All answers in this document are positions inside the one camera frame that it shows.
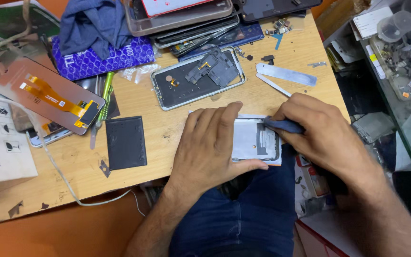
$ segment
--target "blue bubble wrap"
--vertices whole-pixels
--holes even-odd
[[[155,61],[153,48],[147,37],[134,37],[131,44],[119,50],[110,45],[110,56],[105,60],[101,60],[91,48],[62,56],[59,42],[58,36],[52,36],[52,53],[60,75],[69,80],[83,79]]]

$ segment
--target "finger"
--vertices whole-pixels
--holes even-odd
[[[301,94],[301,93],[294,93],[288,99],[288,101],[293,102],[300,106],[304,106],[312,110],[325,112],[325,113],[327,113],[334,107],[333,105],[322,102],[321,100],[318,100],[317,98],[313,96],[309,96],[309,95]]]
[[[205,109],[201,113],[201,115],[198,118],[198,122],[196,124],[195,130],[193,132],[195,136],[202,137],[204,135],[215,111],[216,109]]]
[[[282,129],[275,130],[283,140],[291,144],[294,149],[301,154],[308,154],[311,152],[308,140],[304,135],[290,133]]]
[[[196,111],[188,114],[188,118],[186,119],[185,122],[185,127],[183,128],[183,134],[188,134],[193,132],[193,130],[196,127],[196,123],[199,119],[199,116],[201,116],[202,112],[204,109],[197,109]]]
[[[268,170],[269,165],[258,159],[243,160],[231,164],[231,173],[235,176],[257,169]]]
[[[314,126],[317,115],[320,112],[312,110],[310,108],[297,105],[293,102],[284,102],[280,106],[277,113],[272,117],[274,120],[284,120],[286,118],[298,122],[305,129],[309,129]]]
[[[285,114],[283,114],[282,106],[283,106],[283,103],[280,105],[277,112],[274,115],[272,115],[273,120],[284,120],[284,119],[286,119]]]
[[[213,140],[215,141],[216,139],[216,129],[218,127],[218,123],[220,122],[220,118],[225,112],[226,107],[220,107],[215,111],[215,113],[212,116],[212,119],[210,120],[209,127],[207,128],[207,131],[213,135]]]
[[[218,120],[216,127],[215,146],[218,150],[232,149],[234,136],[234,121],[236,120],[243,103],[240,101],[228,104],[225,111]]]

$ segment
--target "blue cleaning cloth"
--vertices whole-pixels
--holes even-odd
[[[120,0],[70,0],[59,37],[63,56],[91,47],[101,60],[109,57],[109,44],[120,49],[132,38]]]

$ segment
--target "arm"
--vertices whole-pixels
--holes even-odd
[[[260,160],[231,161],[234,120],[242,102],[189,114],[168,183],[139,226],[126,256],[168,256],[176,226],[210,188],[245,172],[269,167]]]
[[[357,196],[366,219],[361,245],[369,256],[411,256],[411,217],[339,109],[295,93],[273,116],[304,126],[304,134],[278,130],[298,152],[341,178]]]

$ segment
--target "plastic bag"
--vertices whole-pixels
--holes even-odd
[[[150,74],[158,69],[161,66],[157,64],[144,64],[134,67],[129,67],[122,69],[118,72],[122,78],[128,79],[136,84],[139,84],[140,81],[148,78]]]
[[[153,48],[153,54],[155,55],[155,59],[156,58],[161,58],[163,57],[163,54],[161,53],[161,51],[159,50],[159,48],[157,48],[155,46],[155,44],[152,44],[152,48]]]

